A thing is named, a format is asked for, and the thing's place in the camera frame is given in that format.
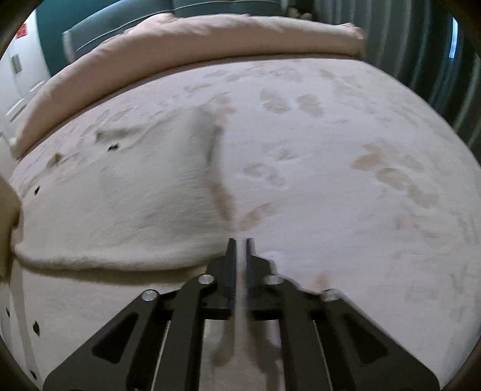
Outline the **beige sweater with black hearts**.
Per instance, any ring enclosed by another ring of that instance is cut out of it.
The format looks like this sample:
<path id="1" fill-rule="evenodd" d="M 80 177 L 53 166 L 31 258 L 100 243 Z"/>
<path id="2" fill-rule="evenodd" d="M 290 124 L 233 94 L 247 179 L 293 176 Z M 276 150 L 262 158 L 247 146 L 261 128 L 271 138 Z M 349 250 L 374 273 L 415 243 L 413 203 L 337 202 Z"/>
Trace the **beige sweater with black hearts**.
<path id="1" fill-rule="evenodd" d="M 11 247 L 48 270 L 147 272 L 199 266 L 233 230 L 221 182 L 220 118 L 177 109 L 151 125 L 102 130 L 90 161 L 53 181 L 20 213 Z"/>

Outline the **pink floral bed blanket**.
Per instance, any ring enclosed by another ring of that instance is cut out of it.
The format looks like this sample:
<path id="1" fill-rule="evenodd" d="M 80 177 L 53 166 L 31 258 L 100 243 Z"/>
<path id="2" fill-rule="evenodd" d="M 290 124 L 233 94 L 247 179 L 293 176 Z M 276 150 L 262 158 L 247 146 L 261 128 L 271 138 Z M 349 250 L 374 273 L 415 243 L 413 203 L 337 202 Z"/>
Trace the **pink floral bed blanket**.
<path id="1" fill-rule="evenodd" d="M 239 244 L 304 289 L 342 291 L 446 385 L 480 335 L 480 167 L 428 104 L 357 60 L 216 61 L 163 72 L 87 107 L 26 155 L 23 207 L 90 161 L 102 130 L 177 109 L 220 118 L 221 182 Z M 147 272 L 34 269 L 1 282 L 1 335 L 36 385 L 143 290 L 205 263 Z"/>

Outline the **folded pink duvet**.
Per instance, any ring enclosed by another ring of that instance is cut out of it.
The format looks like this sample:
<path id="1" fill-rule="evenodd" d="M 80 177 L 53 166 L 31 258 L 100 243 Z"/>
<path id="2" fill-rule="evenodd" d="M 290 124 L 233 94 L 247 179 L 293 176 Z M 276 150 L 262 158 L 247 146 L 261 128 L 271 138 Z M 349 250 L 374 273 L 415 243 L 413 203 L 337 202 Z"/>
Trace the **folded pink duvet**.
<path id="1" fill-rule="evenodd" d="M 19 160 L 58 124 L 130 83 L 205 61 L 278 54 L 362 58 L 363 29 L 282 16 L 147 18 L 84 54 L 46 82 L 20 114 L 10 151 Z"/>

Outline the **white panelled wardrobe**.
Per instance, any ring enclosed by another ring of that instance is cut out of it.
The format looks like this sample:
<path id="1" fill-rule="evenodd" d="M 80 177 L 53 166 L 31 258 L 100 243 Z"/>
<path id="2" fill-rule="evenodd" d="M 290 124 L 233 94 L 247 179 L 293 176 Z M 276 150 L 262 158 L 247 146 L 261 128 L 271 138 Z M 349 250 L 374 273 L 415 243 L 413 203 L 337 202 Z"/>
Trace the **white panelled wardrobe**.
<path id="1" fill-rule="evenodd" d="M 1 175 L 5 179 L 17 165 L 10 146 L 20 114 L 50 77 L 32 12 L 1 57 Z"/>

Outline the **grey-green striped curtain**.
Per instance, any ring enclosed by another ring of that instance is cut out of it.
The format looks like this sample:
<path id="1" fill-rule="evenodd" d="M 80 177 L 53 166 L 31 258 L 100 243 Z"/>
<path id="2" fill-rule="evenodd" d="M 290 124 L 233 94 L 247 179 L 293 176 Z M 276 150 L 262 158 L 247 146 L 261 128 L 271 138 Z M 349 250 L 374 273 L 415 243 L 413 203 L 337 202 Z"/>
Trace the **grey-green striped curtain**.
<path id="1" fill-rule="evenodd" d="M 367 35 L 366 59 L 416 92 L 480 155 L 480 56 L 438 1 L 317 1 L 317 19 Z"/>

